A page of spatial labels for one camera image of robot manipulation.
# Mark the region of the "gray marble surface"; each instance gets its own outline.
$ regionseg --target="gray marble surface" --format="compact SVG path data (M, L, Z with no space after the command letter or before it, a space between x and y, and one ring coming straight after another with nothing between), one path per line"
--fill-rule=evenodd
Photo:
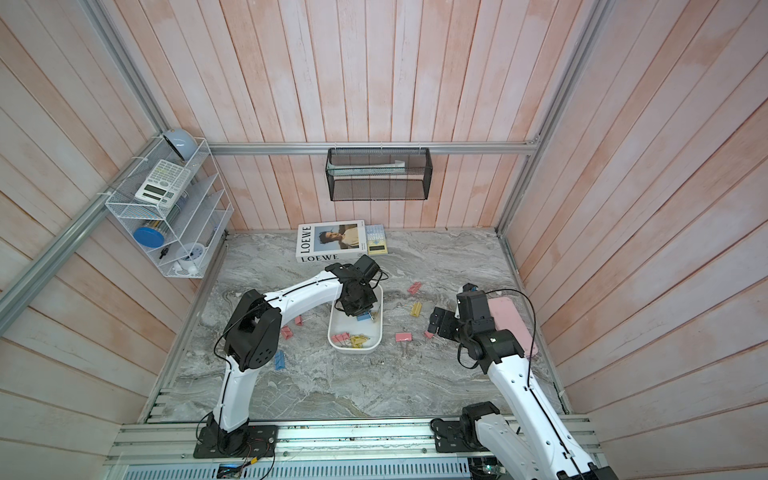
M384 287L384 337L367 355L335 351L326 331L330 304L303 315L303 326L291 322L293 338L280 340L286 368L275 371L270 362L260 372L250 403L251 419L328 419L349 417L458 415L463 406L490 400L509 412L499 391L480 368L469 370L456 362L456 343L424 331L434 306L450 310L455 292L472 282L484 290L516 287L502 248L489 230L446 232L388 231L389 254L375 257L389 274ZM239 296L251 289L265 293L310 278L325 264L299 264L294 256L296 234L236 234L227 239L229 251L194 328L174 376L162 395L162 416L168 422L196 422L217 400L223 362L212 353ZM407 289L422 282L411 296ZM415 301L421 316L410 315ZM522 298L514 297L525 312ZM530 319L523 315L529 325ZM411 332L407 348L395 333ZM462 361L471 365L466 353ZM550 402L562 412L551 374L541 354L533 371Z

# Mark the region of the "white wire organizer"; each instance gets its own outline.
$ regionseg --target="white wire organizer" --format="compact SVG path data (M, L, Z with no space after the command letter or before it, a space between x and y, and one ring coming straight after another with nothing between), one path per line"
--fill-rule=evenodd
M136 200L134 195L147 175L160 160L182 164L176 151L160 139L146 157L116 186L107 200L107 208L134 238L134 232L150 227L162 239L159 246L149 247L136 241L164 276L202 278L213 256L234 207L223 187L221 172L210 154L208 142L196 138L197 150L184 164L190 170L186 201L178 207L158 206ZM212 167L201 170L209 161Z

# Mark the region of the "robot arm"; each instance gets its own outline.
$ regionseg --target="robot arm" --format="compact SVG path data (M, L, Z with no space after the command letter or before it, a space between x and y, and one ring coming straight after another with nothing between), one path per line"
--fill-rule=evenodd
M486 294L476 288L467 284L456 296L457 315L435 308L428 331L466 347L501 391L525 441L492 403L483 402L462 411L465 443L472 448L486 447L516 480L616 479L609 467L596 468L573 439L530 374L525 351L509 330L496 329Z
M245 292L221 336L227 367L219 401L204 429L204 435L215 435L221 453L234 455L247 441L241 427L248 421L259 369L277 351L280 329L322 303L340 305L350 316L370 310L376 295L369 283L379 271L378 264L363 255L354 265L334 263L314 277L276 292Z
M225 330L227 368L214 408L214 419L222 430L232 432L248 421L248 405L259 369L277 351L280 329L307 310L337 300L341 289L339 277L324 270L307 281L276 292L263 295L256 290L245 292ZM260 315L253 312L252 318L248 314L252 309L263 312Z

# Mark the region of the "calculator display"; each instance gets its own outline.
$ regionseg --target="calculator display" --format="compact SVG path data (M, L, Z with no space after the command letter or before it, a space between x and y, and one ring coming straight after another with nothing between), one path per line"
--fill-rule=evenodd
M154 193L156 193L158 195L161 195L161 196L165 195L167 193L167 190L163 190L162 188L157 188L157 187L154 187L152 185L145 185L144 189L145 190L149 190L150 192L154 192Z

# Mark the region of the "white calculator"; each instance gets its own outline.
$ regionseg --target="white calculator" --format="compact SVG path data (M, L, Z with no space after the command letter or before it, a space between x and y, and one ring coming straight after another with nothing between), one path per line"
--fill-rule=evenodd
M383 225L366 225L366 240L368 241L369 255L384 255L389 253L386 249L386 237L384 237Z
M170 208L178 200L179 193L187 186L192 170L181 165L160 160L134 197L150 204Z

